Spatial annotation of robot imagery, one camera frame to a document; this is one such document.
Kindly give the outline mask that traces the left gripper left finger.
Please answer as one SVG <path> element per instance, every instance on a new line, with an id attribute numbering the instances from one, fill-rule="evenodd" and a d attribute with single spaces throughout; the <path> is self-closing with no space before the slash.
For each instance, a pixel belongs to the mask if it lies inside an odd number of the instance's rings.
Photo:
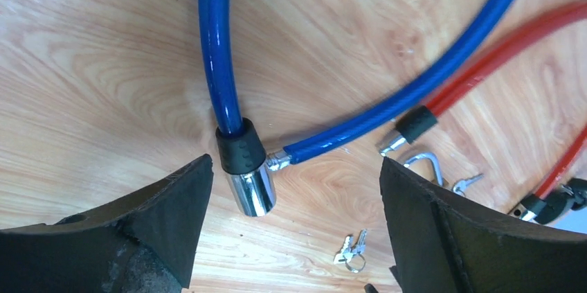
<path id="1" fill-rule="evenodd" d="M 205 154 L 55 224 L 1 231 L 2 292 L 180 292 L 189 287 L 213 185 Z"/>

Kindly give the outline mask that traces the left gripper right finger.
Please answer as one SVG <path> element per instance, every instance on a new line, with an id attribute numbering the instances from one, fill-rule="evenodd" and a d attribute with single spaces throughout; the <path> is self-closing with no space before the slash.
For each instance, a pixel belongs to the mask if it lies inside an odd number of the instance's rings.
<path id="1" fill-rule="evenodd" d="M 585 292 L 586 236 L 525 222 L 384 158 L 379 185 L 403 292 Z"/>

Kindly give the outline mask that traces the padlock silver keys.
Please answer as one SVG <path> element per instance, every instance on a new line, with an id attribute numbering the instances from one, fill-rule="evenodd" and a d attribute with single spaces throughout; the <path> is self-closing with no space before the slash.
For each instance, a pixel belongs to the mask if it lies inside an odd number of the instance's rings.
<path id="1" fill-rule="evenodd" d="M 465 196 L 465 193 L 464 192 L 466 191 L 466 189 L 470 185 L 472 185 L 475 182 L 481 180 L 483 177 L 484 177 L 484 175 L 482 173 L 480 173 L 480 174 L 477 174 L 477 175 L 475 175 L 473 177 L 469 177 L 469 178 L 466 178 L 466 179 L 461 179 L 461 180 L 457 181 L 453 185 L 452 191 L 455 194 L 457 194 L 457 195 Z"/>

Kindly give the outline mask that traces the small silver key bunch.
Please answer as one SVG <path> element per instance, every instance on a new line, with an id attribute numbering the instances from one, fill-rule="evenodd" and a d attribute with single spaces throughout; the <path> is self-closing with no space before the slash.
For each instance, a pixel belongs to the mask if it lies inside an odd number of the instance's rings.
<path id="1" fill-rule="evenodd" d="M 367 235 L 368 230 L 362 229 L 356 240 L 352 234 L 345 236 L 341 248 L 333 257 L 333 264 L 345 265 L 347 270 L 354 274 L 362 272 L 366 266 L 366 259 L 363 254 L 365 252 L 365 240 Z M 362 265 L 359 267 L 352 266 L 351 262 L 354 258 L 362 260 Z"/>

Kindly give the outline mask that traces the blue cable lock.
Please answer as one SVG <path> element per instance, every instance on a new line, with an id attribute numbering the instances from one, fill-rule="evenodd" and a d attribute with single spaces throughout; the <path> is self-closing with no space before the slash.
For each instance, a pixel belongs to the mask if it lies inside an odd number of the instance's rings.
<path id="1" fill-rule="evenodd" d="M 380 127 L 447 81 L 487 38 L 513 0 L 486 0 L 473 21 L 427 70 L 374 107 L 268 154 L 240 111 L 231 54 L 230 0 L 198 0 L 201 52 L 224 172 L 243 214 L 261 217 L 276 205 L 272 173 L 313 159 Z"/>

